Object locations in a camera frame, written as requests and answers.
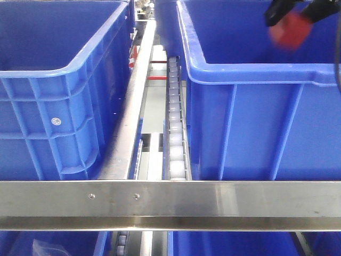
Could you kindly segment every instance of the white roller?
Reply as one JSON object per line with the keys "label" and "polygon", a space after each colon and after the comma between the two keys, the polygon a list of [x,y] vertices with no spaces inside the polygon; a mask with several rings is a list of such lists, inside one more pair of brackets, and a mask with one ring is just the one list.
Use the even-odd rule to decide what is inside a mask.
{"label": "white roller", "polygon": [[177,71],[169,72],[168,77],[177,77]]}
{"label": "white roller", "polygon": [[169,78],[169,82],[170,83],[177,83],[178,84],[179,81],[178,81],[177,77],[170,77]]}
{"label": "white roller", "polygon": [[179,90],[178,89],[169,89],[169,96],[179,96]]}
{"label": "white roller", "polygon": [[169,123],[170,133],[181,133],[182,132],[182,124],[176,122]]}
{"label": "white roller", "polygon": [[127,236],[120,235],[118,237],[118,245],[126,245]]}
{"label": "white roller", "polygon": [[183,160],[183,147],[182,146],[170,146],[169,147],[169,159],[170,161]]}
{"label": "white roller", "polygon": [[170,161],[170,178],[186,178],[185,161]]}
{"label": "white roller", "polygon": [[169,72],[176,72],[177,71],[177,67],[169,67]]}
{"label": "white roller", "polygon": [[169,97],[169,103],[178,103],[180,102],[180,97],[179,96],[170,96]]}
{"label": "white roller", "polygon": [[169,135],[170,146],[182,146],[182,133],[171,133]]}
{"label": "white roller", "polygon": [[180,113],[179,112],[170,112],[169,113],[169,121],[170,122],[181,122]]}
{"label": "white roller", "polygon": [[180,112],[180,104],[179,103],[170,103],[169,104],[169,112]]}
{"label": "white roller", "polygon": [[171,80],[169,80],[169,88],[170,89],[179,89],[179,82],[177,81],[177,79],[176,79],[176,81],[173,81],[173,82]]}
{"label": "white roller", "polygon": [[176,57],[170,57],[168,61],[169,63],[174,63],[174,62],[176,63]]}
{"label": "white roller", "polygon": [[116,256],[124,256],[124,246],[119,245],[116,249]]}

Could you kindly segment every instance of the blue plastic crate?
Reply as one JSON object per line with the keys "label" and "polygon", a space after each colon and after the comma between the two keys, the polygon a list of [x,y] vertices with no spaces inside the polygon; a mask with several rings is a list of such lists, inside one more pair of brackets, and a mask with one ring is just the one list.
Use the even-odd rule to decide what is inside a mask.
{"label": "blue plastic crate", "polygon": [[125,2],[0,2],[0,180],[95,178],[129,78]]}
{"label": "blue plastic crate", "polygon": [[127,27],[130,33],[134,32],[134,28],[136,28],[135,1],[134,0],[115,0],[115,2],[124,2],[128,4],[128,8],[126,10]]}
{"label": "blue plastic crate", "polygon": [[340,256],[340,232],[312,232],[304,233],[315,256]]}
{"label": "blue plastic crate", "polygon": [[101,232],[1,232],[1,256],[31,256],[38,240],[63,246],[71,256],[105,256],[111,249],[111,233]]}
{"label": "blue plastic crate", "polygon": [[337,16],[315,24],[292,53],[268,37],[269,4],[177,2],[195,178],[339,180]]}
{"label": "blue plastic crate", "polygon": [[170,57],[180,55],[182,48],[178,28],[176,0],[156,0],[155,19],[157,33],[160,36],[161,44],[164,46],[167,55]]}
{"label": "blue plastic crate", "polygon": [[169,256],[299,256],[289,233],[170,232]]}

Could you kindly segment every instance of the metal guide rail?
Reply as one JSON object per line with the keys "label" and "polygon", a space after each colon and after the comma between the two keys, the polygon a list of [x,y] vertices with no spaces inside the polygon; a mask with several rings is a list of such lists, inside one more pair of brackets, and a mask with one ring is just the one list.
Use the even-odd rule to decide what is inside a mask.
{"label": "metal guide rail", "polygon": [[149,21],[100,179],[1,181],[0,230],[341,230],[341,181],[126,180],[154,33]]}

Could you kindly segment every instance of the red object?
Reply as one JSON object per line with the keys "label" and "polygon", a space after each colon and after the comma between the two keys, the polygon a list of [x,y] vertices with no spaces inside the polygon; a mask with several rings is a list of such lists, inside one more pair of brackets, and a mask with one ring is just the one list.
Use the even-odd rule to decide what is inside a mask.
{"label": "red object", "polygon": [[149,76],[148,80],[167,80],[167,76]]}
{"label": "red object", "polygon": [[275,26],[270,27],[269,34],[275,45],[294,51],[305,41],[312,27],[308,18],[289,12]]}
{"label": "red object", "polygon": [[137,58],[137,55],[138,55],[137,46],[134,45],[133,47],[134,47],[133,52],[132,52],[132,54],[130,55],[130,58],[129,58],[129,67],[130,68],[133,68],[135,66],[135,61],[136,61],[136,58]]}
{"label": "red object", "polygon": [[150,63],[167,63],[167,60],[151,60]]}

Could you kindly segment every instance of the screw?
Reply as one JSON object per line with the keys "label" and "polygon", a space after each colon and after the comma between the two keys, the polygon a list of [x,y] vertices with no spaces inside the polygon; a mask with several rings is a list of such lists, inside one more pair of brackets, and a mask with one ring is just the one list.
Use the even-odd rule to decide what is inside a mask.
{"label": "screw", "polygon": [[96,196],[95,194],[89,194],[87,197],[92,200],[92,199],[95,199]]}

